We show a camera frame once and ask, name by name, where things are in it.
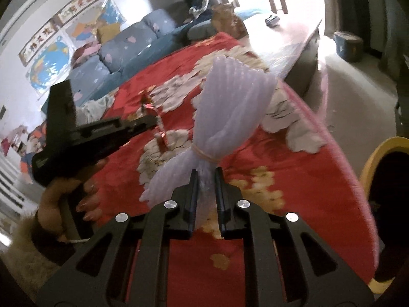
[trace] tiled floor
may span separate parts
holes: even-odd
[[[304,100],[325,121],[359,176],[377,146],[396,136],[395,83],[378,69],[378,59],[365,55],[349,64],[335,50],[335,42],[322,37],[319,70]]]

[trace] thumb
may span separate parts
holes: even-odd
[[[58,206],[60,198],[64,194],[72,193],[79,185],[80,180],[73,178],[56,178],[54,179],[44,191],[41,198],[42,205]]]

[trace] black handle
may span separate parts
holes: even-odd
[[[81,183],[71,194],[64,195],[60,199],[61,217],[69,240],[89,239],[94,234],[92,223],[83,220],[85,211],[75,210],[86,195],[84,185]]]

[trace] silver screw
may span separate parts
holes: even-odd
[[[247,200],[240,200],[239,202],[237,202],[237,205],[240,208],[246,209],[246,208],[248,208],[250,206],[250,202],[247,201]]]
[[[295,223],[299,219],[298,215],[294,212],[287,213],[286,218],[288,221],[292,221],[293,223]]]
[[[169,201],[166,201],[166,202],[165,202],[165,208],[166,208],[166,209],[173,209],[173,208],[176,208],[176,206],[177,206],[177,202],[176,202],[176,201],[169,200]]]
[[[127,215],[127,214],[124,214],[124,213],[117,214],[116,217],[115,217],[115,220],[116,220],[118,223],[123,223],[124,221],[127,221],[127,220],[128,220],[128,215]]]

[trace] pink tablecloth trim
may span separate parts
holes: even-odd
[[[365,193],[363,191],[363,187],[359,183],[352,167],[350,166],[349,162],[347,161],[345,154],[342,152],[341,148],[339,147],[338,143],[334,140],[332,135],[328,132],[328,129],[324,126],[324,124],[317,119],[315,114],[311,111],[311,109],[307,106],[307,104],[294,92],[290,86],[286,83],[282,82],[283,89],[287,92],[291,101],[296,103],[297,107],[302,110],[302,114],[304,117],[313,125],[317,132],[324,138],[327,142],[327,146],[332,153],[334,159],[337,161],[342,173],[344,174],[345,178],[349,182],[352,192],[358,202],[359,208],[362,211],[363,218],[367,222],[369,227],[369,232],[371,234],[372,240],[372,251],[373,251],[373,260],[375,264],[375,268],[378,266],[379,262],[379,238],[378,238],[378,230],[376,229],[375,220],[372,216],[371,209],[365,197]]]

